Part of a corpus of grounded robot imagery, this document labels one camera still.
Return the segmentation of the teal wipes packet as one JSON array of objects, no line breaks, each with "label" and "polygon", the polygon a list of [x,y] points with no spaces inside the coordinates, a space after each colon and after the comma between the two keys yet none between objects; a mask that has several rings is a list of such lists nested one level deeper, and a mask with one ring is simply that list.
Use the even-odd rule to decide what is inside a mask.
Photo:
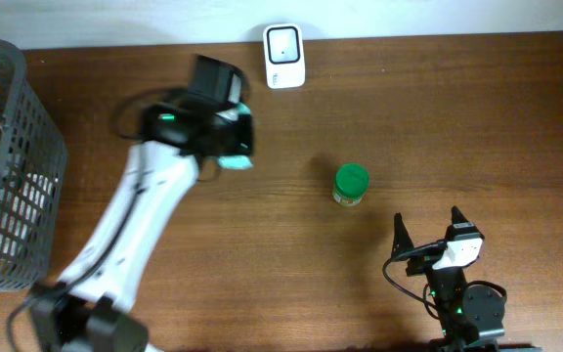
[{"label": "teal wipes packet", "polygon": [[[217,115],[224,122],[236,122],[240,114],[250,113],[251,110],[247,105],[238,103],[235,108],[220,111]],[[246,155],[219,156],[217,162],[221,168],[230,170],[246,170],[253,167],[250,157]]]}]

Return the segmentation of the green lid jar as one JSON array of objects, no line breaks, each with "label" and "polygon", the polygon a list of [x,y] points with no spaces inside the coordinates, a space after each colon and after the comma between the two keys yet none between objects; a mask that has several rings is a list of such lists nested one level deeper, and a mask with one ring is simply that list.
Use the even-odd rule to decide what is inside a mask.
[{"label": "green lid jar", "polygon": [[360,164],[347,163],[342,165],[335,174],[332,196],[343,206],[359,204],[369,185],[368,171]]}]

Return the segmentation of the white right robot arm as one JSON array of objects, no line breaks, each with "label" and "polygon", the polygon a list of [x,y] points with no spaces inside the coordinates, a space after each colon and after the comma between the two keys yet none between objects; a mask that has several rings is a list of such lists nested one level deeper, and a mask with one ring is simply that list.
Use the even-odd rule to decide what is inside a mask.
[{"label": "white right robot arm", "polygon": [[[428,343],[429,351],[537,351],[531,344],[501,345],[507,303],[504,287],[488,281],[468,281],[464,269],[480,258],[485,236],[458,207],[451,209],[451,224],[445,235],[416,246],[404,223],[394,215],[391,256],[382,267],[386,281],[406,296],[423,304],[440,323],[443,336]],[[388,274],[388,267],[405,262],[406,275],[423,276],[427,283],[421,295],[404,288]]]}]

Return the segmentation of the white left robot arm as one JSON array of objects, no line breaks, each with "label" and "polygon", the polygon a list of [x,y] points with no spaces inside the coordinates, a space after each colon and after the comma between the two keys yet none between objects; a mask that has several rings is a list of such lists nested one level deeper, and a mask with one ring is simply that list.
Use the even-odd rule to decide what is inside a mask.
[{"label": "white left robot arm", "polygon": [[202,165],[245,169],[253,154],[250,90],[178,88],[145,107],[115,194],[91,238],[54,286],[25,304],[42,351],[152,351],[130,314],[168,220]]}]

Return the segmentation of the white barcode scanner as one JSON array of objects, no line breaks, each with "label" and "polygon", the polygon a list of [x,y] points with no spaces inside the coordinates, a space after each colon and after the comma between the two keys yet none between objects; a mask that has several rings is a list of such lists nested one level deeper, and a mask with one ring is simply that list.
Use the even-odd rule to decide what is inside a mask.
[{"label": "white barcode scanner", "polygon": [[262,38],[267,85],[271,89],[302,86],[306,65],[301,28],[294,23],[271,24]]}]

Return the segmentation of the grey plastic mesh basket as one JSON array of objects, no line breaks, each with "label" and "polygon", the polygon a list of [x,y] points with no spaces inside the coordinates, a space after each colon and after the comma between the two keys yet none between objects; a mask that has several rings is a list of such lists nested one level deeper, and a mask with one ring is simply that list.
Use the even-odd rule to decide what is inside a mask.
[{"label": "grey plastic mesh basket", "polygon": [[46,276],[67,162],[26,72],[21,50],[0,40],[0,292]]}]

